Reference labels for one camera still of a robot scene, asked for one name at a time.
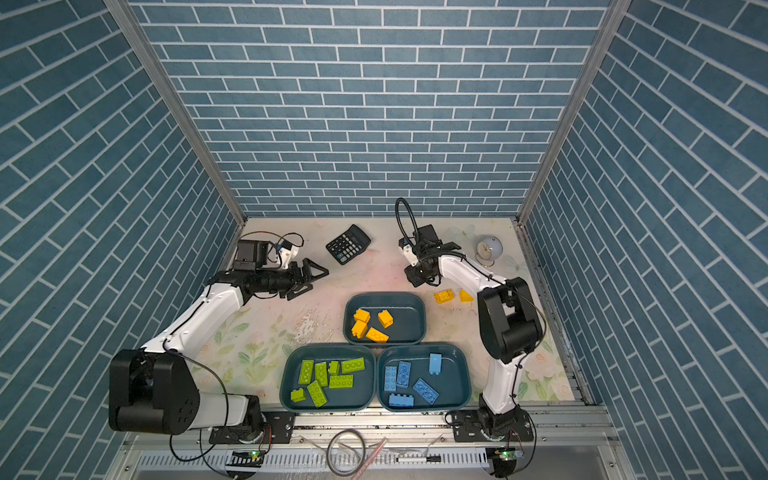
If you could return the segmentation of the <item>small yellow lego brick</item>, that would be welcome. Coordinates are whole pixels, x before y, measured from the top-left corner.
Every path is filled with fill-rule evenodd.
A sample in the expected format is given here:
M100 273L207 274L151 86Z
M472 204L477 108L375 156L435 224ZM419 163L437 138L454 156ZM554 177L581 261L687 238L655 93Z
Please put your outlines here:
M384 329L387 329L394 324L394 318L388 310L380 311L378 313L378 320Z

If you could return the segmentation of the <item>yellow square lego brick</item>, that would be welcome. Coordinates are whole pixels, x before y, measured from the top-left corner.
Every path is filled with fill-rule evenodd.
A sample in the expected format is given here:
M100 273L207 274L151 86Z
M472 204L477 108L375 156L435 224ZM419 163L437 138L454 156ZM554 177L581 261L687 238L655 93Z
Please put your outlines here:
M368 324L363 321L356 321L351 329L351 334L354 338L362 339L368 329Z

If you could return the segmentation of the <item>blue sloped lego brick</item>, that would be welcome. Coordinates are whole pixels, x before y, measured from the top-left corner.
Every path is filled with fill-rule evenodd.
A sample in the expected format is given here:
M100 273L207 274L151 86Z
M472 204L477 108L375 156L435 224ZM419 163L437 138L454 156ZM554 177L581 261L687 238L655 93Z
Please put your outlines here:
M439 353L429 354L428 372L430 375L439 375L442 371L442 355Z

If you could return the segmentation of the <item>green lego plate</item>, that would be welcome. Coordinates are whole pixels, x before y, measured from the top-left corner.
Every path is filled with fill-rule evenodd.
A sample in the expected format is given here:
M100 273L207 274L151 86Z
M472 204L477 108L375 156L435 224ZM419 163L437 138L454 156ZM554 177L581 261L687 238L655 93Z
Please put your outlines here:
M299 385L309 385L313 381L314 365L315 362L313 360L301 361L298 378Z

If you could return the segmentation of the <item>blue lego brick top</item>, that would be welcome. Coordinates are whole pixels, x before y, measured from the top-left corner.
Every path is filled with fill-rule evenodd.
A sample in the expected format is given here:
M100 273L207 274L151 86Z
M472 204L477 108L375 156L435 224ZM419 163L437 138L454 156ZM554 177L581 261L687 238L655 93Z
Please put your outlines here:
M415 398L408 394L392 393L388 397L388 405L395 409L413 408L415 405Z

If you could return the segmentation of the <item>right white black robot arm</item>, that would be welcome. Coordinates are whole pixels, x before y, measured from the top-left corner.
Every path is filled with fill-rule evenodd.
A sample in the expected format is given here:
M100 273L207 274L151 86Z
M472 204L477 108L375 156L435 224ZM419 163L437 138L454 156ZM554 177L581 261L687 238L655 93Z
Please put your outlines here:
M493 358L478 419L486 436L507 434L523 418L518 390L524 363L545 336L528 284L520 277L492 274L463 254L458 244L442 242L431 225L405 234L398 247L409 263L404 272L413 286L448 279L476 299L480 337Z

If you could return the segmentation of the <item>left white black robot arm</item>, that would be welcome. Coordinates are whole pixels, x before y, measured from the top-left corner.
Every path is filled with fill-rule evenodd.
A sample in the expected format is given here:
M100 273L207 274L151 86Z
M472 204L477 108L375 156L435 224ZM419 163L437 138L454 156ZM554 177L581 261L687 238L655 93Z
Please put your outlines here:
M233 430L242 443L259 440L266 421L255 396L201 392L190 367L207 340L251 298L286 300L310 291L327 268L298 246L275 245L277 267L267 265L271 244L242 240L230 269L210 278L201 295L168 327L137 349L123 349L109 367L108 423L115 431L180 435L190 429Z

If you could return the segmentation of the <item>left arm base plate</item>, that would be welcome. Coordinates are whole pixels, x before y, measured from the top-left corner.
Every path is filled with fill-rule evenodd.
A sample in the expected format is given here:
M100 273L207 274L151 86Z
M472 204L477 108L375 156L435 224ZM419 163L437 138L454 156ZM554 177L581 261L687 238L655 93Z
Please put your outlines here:
M212 430L209 442L214 445L261 445L288 444L291 440L294 413L266 411L255 424L246 421L242 425L217 427Z

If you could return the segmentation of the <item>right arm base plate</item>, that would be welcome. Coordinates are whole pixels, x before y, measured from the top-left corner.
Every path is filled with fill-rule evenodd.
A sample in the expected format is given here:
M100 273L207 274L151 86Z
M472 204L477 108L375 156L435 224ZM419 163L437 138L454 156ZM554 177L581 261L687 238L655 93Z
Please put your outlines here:
M528 412L518 407L496 415L488 409L448 412L445 420L456 442L532 442L533 425Z

